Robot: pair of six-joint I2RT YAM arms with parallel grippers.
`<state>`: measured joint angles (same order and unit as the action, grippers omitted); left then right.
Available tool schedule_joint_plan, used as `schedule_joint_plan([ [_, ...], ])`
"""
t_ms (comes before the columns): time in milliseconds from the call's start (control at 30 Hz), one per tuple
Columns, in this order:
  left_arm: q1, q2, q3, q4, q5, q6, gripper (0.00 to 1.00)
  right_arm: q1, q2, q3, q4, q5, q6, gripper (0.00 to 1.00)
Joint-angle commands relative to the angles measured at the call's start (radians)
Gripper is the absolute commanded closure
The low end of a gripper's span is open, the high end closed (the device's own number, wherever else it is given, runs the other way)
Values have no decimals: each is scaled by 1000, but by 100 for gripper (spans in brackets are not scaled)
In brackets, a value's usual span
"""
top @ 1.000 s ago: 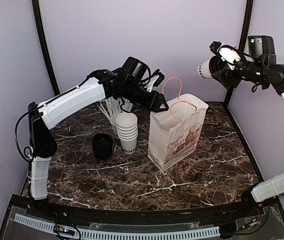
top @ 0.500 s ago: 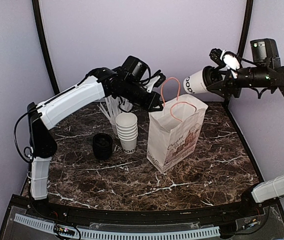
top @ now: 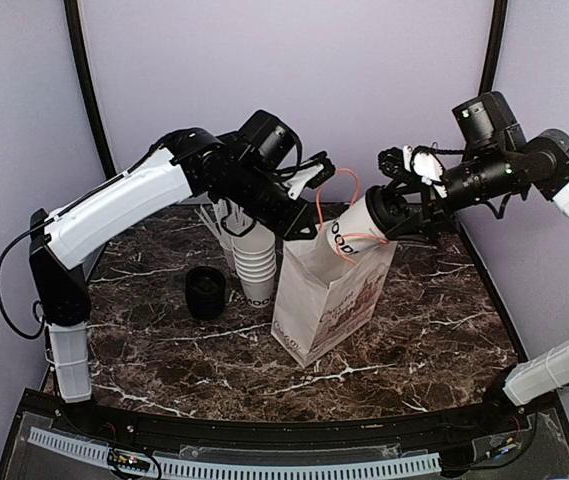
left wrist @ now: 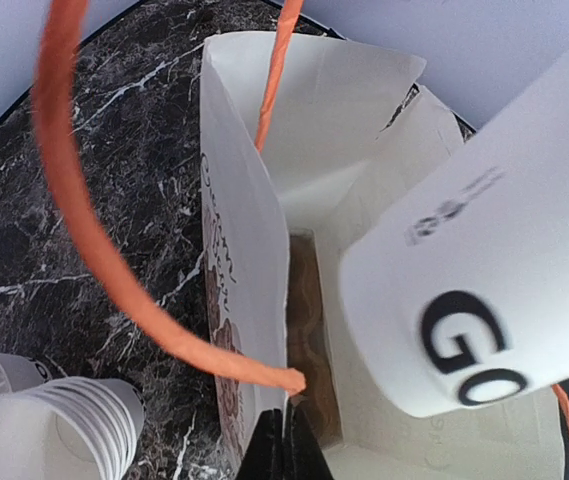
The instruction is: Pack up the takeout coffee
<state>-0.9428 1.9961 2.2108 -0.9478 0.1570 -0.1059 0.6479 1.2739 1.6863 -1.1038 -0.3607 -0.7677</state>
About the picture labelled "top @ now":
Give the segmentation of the single black cup lid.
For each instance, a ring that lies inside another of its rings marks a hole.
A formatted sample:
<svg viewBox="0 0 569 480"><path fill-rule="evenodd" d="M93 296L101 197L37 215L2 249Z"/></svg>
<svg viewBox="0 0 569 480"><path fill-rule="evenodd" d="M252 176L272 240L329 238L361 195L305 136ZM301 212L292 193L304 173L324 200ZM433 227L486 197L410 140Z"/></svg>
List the single black cup lid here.
<svg viewBox="0 0 569 480"><path fill-rule="evenodd" d="M403 196L376 185L366 191L365 204L373 224L388 240L410 232L410 209Z"/></svg>

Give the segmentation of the printed paper takeout bag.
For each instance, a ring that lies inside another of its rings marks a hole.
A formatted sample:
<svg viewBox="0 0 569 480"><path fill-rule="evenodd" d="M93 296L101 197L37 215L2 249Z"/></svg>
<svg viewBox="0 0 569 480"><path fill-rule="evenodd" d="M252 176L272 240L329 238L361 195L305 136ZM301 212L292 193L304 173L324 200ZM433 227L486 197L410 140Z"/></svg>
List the printed paper takeout bag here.
<svg viewBox="0 0 569 480"><path fill-rule="evenodd" d="M397 244L346 257L330 247L333 220L316 224L313 240L283 243L271 333L307 367L366 324L381 296Z"/></svg>

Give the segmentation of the single white paper cup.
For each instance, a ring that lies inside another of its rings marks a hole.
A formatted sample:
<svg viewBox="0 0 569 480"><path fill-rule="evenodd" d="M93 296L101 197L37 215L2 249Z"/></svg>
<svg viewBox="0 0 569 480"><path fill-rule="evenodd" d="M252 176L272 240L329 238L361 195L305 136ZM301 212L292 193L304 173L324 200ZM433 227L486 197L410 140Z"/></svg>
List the single white paper cup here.
<svg viewBox="0 0 569 480"><path fill-rule="evenodd" d="M333 251L346 257L388 242L372 219L365 197L330 223L326 237Z"/></svg>

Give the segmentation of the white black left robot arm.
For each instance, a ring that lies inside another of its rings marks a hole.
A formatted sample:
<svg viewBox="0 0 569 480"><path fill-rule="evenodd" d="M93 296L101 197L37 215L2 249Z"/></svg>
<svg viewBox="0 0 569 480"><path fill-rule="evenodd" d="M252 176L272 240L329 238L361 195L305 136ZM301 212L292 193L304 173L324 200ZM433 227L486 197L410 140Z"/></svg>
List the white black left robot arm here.
<svg viewBox="0 0 569 480"><path fill-rule="evenodd" d="M284 126L264 133L216 137L190 128L163 136L129 169L70 204L31 217L20 234L29 239L29 265L38 293L34 313L48 333L49 362L67 403L65 417L84 436L105 427L104 412L89 400L87 321L91 302L85 259L126 229L173 204L206 194L238 205L284 240L312 239L317 229L304 188L331 174L325 153L281 167L296 134Z"/></svg>

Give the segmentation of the stack of white paper cups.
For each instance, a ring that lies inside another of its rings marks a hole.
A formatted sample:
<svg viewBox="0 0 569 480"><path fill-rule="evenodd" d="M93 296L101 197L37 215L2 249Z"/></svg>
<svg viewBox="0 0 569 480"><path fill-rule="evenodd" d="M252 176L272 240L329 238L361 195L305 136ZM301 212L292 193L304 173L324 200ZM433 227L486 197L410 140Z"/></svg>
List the stack of white paper cups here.
<svg viewBox="0 0 569 480"><path fill-rule="evenodd" d="M232 239L232 253L248 304L266 308L272 303L277 271L275 235L257 224L246 235Z"/></svg>

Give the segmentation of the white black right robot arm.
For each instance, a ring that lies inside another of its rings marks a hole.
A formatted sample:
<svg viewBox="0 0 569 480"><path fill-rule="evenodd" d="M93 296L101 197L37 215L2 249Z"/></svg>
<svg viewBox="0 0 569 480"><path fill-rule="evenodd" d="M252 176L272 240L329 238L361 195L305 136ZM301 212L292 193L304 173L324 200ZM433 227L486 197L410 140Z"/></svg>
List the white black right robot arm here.
<svg viewBox="0 0 569 480"><path fill-rule="evenodd" d="M569 220L569 136L549 129L526 140L517 127L486 128L467 139L469 160L450 169L439 158L444 150L428 146L384 150L378 168L390 178L365 195L375 226L388 240L434 241L452 224L455 212L509 202L535 188ZM503 370L474 413L485 434L498 432L520 407L569 386L569 339L532 360Z"/></svg>

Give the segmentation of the stack of black cup lids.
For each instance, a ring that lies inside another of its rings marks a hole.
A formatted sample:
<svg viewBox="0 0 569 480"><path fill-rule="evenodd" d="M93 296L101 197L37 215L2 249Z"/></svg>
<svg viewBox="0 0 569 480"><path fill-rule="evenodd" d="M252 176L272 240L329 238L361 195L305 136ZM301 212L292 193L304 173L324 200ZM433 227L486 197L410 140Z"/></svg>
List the stack of black cup lids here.
<svg viewBox="0 0 569 480"><path fill-rule="evenodd" d="M209 266L189 270L185 278L185 300L194 318L211 320L218 317L226 305L226 277Z"/></svg>

